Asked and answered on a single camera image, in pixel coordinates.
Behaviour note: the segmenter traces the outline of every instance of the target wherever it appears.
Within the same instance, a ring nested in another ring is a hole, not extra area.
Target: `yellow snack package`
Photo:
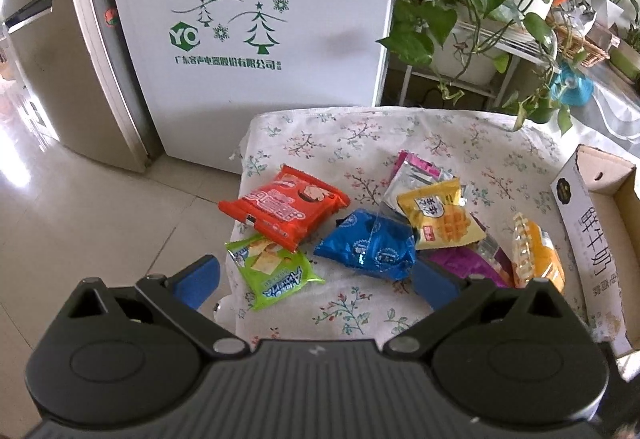
[[[564,269],[546,231],[521,213],[513,217],[513,280],[525,287],[532,278],[548,278],[564,291]]]
[[[418,233],[416,249],[467,245],[486,236],[463,207],[458,177],[400,194],[397,201]]]

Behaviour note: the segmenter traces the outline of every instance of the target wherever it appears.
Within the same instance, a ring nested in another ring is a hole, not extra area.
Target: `refrigerator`
[[[393,2],[116,0],[165,151],[230,172],[257,114],[379,104]]]
[[[0,0],[4,43],[41,132],[79,154],[143,172],[161,143],[114,0]]]

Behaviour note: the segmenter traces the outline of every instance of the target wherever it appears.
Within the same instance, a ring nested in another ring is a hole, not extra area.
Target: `tablecloth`
[[[550,191],[558,171],[579,142],[629,158],[622,149],[580,123],[563,138],[557,126],[527,122],[510,132],[513,117],[472,111],[411,108],[329,108],[257,116],[244,141],[240,194],[270,181],[284,163],[337,186],[351,198],[301,248],[324,285],[310,284],[273,307],[251,310],[253,296],[229,257],[232,295],[221,319],[253,344],[273,339],[367,339],[386,342],[430,313],[410,280],[369,278],[316,257],[316,244],[351,210],[376,210],[400,150],[458,175],[471,185],[467,208],[511,256],[513,215],[520,211],[546,230],[566,272],[565,298],[585,318],[584,297],[567,234]],[[252,233],[236,223],[231,240]]]

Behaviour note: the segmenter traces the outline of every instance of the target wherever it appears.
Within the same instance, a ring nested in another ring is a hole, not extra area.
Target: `green hexagon logo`
[[[190,51],[200,43],[198,29],[184,22],[178,22],[173,26],[169,30],[169,36],[171,43],[183,51]]]

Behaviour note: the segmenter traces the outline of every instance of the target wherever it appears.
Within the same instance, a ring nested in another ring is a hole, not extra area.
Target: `ribbed black surface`
[[[598,439],[586,423],[559,431],[501,430],[453,408],[417,363],[374,342],[263,342],[245,359],[213,365],[179,408],[121,431],[44,423],[31,439]]]

